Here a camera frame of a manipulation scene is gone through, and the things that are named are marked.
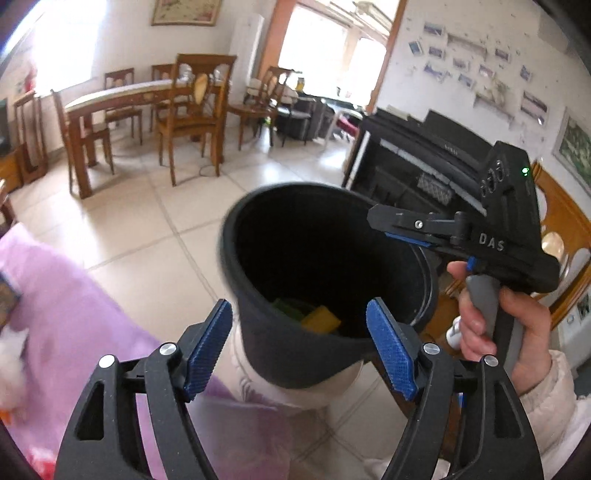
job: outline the wooden cabinet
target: wooden cabinet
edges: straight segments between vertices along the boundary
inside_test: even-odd
[[[8,155],[0,157],[0,179],[6,181],[6,190],[11,192],[22,187],[21,170],[18,167],[20,151],[12,150]]]

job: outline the dining table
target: dining table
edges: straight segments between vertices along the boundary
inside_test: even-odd
[[[92,142],[86,144],[86,154],[88,163],[85,162],[84,143],[82,138],[82,127],[84,129],[92,128],[92,114],[111,108],[126,108],[139,105],[151,105],[169,100],[172,80],[154,80],[152,82],[133,83],[121,87],[101,90],[100,92],[89,93],[68,103],[65,107],[65,113],[69,120],[68,134],[74,171],[78,182],[79,195],[81,199],[92,195],[92,186],[88,176],[88,167],[96,165],[95,146]],[[216,82],[210,92],[212,95],[219,95],[222,91],[222,82]],[[187,82],[178,80],[176,84],[178,95],[190,96],[191,88]],[[223,116],[225,118],[228,111],[228,89],[225,90],[223,101]],[[224,133],[218,135],[217,148],[220,152],[220,160],[223,161],[223,138]]]

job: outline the piano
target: piano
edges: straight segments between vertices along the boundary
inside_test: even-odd
[[[420,122],[380,109],[359,128],[343,187],[416,212],[485,214],[478,172],[492,145],[474,132],[434,111]]]

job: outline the black bucket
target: black bucket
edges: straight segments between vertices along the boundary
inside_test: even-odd
[[[365,308],[382,297],[397,321],[421,331],[437,303],[436,275],[422,249],[372,230],[374,203],[314,183],[265,187],[225,219],[220,258],[238,299],[249,363],[268,382],[305,388],[375,352]],[[301,327],[271,303],[326,306],[339,335]]]

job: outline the blue gripper pad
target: blue gripper pad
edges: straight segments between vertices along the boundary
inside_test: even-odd
[[[189,400],[194,400],[198,393],[205,390],[232,330],[232,305],[227,300],[221,302],[212,314],[213,317],[206,320],[205,330],[187,360],[183,391]]]
[[[411,401],[418,393],[414,379],[414,360],[405,347],[406,337],[400,325],[381,300],[368,303],[365,318],[394,390]]]

